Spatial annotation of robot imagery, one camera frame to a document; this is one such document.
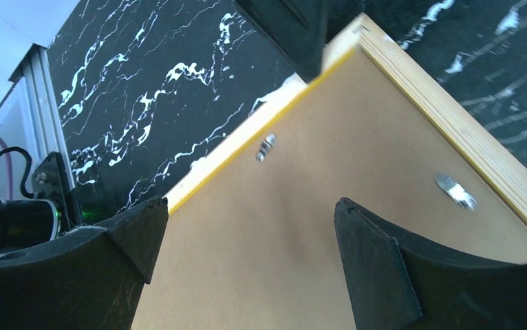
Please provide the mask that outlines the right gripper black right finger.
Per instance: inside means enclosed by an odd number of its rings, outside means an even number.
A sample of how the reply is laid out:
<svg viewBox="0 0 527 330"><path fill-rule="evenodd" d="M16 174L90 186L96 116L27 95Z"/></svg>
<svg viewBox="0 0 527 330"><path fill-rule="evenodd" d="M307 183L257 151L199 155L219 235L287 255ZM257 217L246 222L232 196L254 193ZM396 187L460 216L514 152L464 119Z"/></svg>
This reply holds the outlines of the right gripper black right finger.
<svg viewBox="0 0 527 330"><path fill-rule="evenodd" d="M358 329L527 329L527 263L441 245L346 197L334 227Z"/></svg>

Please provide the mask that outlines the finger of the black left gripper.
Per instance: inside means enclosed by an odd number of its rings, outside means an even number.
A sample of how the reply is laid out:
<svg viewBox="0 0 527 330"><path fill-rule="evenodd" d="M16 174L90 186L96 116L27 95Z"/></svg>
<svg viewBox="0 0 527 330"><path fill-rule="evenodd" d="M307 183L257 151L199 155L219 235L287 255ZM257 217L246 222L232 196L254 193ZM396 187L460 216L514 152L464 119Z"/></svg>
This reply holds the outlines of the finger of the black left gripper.
<svg viewBox="0 0 527 330"><path fill-rule="evenodd" d="M304 82L311 82L321 74L327 1L237 0L233 3L292 63Z"/></svg>

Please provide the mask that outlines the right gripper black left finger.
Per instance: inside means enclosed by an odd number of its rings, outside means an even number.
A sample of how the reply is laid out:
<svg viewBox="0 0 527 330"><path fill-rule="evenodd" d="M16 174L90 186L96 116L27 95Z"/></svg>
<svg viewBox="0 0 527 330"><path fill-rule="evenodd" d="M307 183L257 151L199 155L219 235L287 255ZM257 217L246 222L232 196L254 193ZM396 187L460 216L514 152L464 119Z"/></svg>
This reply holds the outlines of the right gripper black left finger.
<svg viewBox="0 0 527 330"><path fill-rule="evenodd" d="M0 329L129 329L169 220L154 197L0 257Z"/></svg>

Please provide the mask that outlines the brown cardboard backing board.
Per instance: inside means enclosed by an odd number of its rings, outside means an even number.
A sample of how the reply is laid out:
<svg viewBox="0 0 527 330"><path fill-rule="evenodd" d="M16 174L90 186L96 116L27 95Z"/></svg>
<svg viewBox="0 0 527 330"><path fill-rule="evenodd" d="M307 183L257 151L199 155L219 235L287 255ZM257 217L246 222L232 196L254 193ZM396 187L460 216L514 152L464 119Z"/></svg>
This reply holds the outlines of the brown cardboard backing board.
<svg viewBox="0 0 527 330"><path fill-rule="evenodd" d="M360 51L266 133L264 161L253 142L170 216L134 329L354 329L343 197L450 248L527 263L527 227Z"/></svg>

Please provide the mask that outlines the yellow wooden picture frame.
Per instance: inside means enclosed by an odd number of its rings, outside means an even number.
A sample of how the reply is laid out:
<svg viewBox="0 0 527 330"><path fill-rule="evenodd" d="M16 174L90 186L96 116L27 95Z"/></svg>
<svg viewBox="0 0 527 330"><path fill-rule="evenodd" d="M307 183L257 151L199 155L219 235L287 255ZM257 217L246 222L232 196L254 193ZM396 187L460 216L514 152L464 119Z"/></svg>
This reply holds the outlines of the yellow wooden picture frame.
<svg viewBox="0 0 527 330"><path fill-rule="evenodd" d="M527 168L445 91L377 23L358 15L323 51L323 71L311 83L294 74L206 157L165 198L175 212L249 144L310 94L336 68L361 51L459 153L527 226Z"/></svg>

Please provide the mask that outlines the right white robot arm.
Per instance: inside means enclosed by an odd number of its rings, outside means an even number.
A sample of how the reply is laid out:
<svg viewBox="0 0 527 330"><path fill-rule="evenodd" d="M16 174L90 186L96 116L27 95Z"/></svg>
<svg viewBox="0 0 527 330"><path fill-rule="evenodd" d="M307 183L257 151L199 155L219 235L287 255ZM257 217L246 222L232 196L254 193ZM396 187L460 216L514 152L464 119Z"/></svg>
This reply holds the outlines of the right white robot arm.
<svg viewBox="0 0 527 330"><path fill-rule="evenodd" d="M58 235L49 199L0 201L0 329L129 329L168 201ZM445 247L348 198L334 229L357 329L527 329L527 264Z"/></svg>

